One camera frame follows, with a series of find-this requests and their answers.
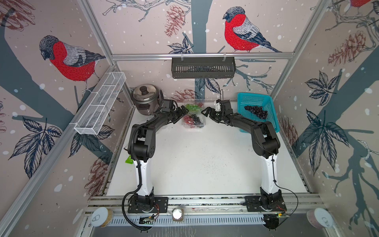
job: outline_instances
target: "bird's red chest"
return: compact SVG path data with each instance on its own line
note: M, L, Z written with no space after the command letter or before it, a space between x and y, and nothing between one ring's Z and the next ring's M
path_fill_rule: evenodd
M354 7L361 7L363 6L364 4L370 2L371 0L351 0L350 1L350 5L351 6L354 6Z
M67 50L64 44L59 41L53 46L55 59L51 63L68 79L73 81L86 81L95 71L95 62L88 63L81 67L67 66L63 61L67 57Z
M259 46L259 44L252 43L238 37L234 31L233 27L241 26L245 22L246 15L239 14L233 18L231 22L225 21L225 39L230 46L235 50L246 50L250 51L251 49Z

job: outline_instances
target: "white table surface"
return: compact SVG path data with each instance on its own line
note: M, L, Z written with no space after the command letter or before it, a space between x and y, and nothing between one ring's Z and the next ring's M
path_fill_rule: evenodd
M237 112L237 103L231 104ZM210 102L204 106L214 105ZM123 147L128 146L132 125L148 117L135 110ZM249 133L217 124L210 118L206 119L204 128L196 130L184 128L179 121L157 132L156 150L151 158L155 195L260 193L261 157L253 151ZM307 192L280 133L277 135L281 144L278 185L295 193ZM128 152L122 149L107 196L123 196L136 188L136 168L125 163L128 157Z

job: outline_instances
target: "teal plastic basket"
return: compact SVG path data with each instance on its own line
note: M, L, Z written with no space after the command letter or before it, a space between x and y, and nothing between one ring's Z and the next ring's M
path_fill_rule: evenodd
M238 113L242 114L248 119L255 121L266 122L269 121L273 124L275 132L279 132L279 122L276 117L273 99L267 95L253 94L253 93L238 93ZM268 112L267 119L260 119L250 111L245 110L245 106L262 106L263 110Z

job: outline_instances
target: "green label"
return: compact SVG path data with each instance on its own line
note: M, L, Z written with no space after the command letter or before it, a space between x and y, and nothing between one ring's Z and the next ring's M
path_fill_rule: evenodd
M126 159L125 163L133 164L132 157L129 156L129 157Z

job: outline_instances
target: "can lid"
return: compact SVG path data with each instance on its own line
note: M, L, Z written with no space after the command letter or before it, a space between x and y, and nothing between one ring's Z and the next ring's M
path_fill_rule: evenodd
M91 223L93 226L101 226L104 224L106 219L108 218L108 209L105 207L100 207L92 213Z
M320 223L323 227L332 227L334 224L332 215L325 209L316 208L315 217L317 222Z
M133 90L132 96L138 102L147 102L158 97L158 89L150 84L143 84Z

